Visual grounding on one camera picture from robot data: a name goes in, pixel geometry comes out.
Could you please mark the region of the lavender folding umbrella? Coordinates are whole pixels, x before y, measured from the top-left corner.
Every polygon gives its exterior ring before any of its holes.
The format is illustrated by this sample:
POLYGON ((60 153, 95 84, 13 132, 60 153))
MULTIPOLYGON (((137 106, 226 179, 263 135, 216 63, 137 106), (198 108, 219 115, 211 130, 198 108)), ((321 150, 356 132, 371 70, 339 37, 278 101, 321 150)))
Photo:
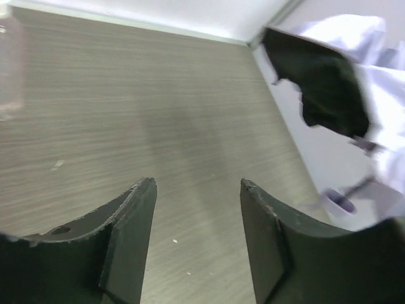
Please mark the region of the lavender folding umbrella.
POLYGON ((385 32, 379 16, 343 14, 269 26, 261 38, 277 80, 297 87, 303 122, 347 137, 371 160, 361 181, 317 202, 349 231, 404 215, 404 43, 385 47, 385 32))

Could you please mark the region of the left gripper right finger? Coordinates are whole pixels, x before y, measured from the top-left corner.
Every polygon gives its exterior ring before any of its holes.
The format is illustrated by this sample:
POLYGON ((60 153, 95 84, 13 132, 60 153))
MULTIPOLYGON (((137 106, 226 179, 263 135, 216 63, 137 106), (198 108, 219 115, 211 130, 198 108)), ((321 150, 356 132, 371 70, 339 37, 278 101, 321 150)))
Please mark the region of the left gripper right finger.
POLYGON ((251 180, 240 204, 257 303, 404 302, 404 219, 360 231, 320 222, 251 180))

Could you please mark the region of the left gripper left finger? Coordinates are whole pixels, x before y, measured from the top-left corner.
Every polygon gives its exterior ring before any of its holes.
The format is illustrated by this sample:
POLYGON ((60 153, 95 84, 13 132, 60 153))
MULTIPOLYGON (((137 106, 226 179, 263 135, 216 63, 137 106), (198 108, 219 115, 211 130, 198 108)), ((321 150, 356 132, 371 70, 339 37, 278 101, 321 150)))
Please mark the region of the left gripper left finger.
POLYGON ((45 234, 1 234, 2 303, 139 303, 157 200, 152 178, 45 234))

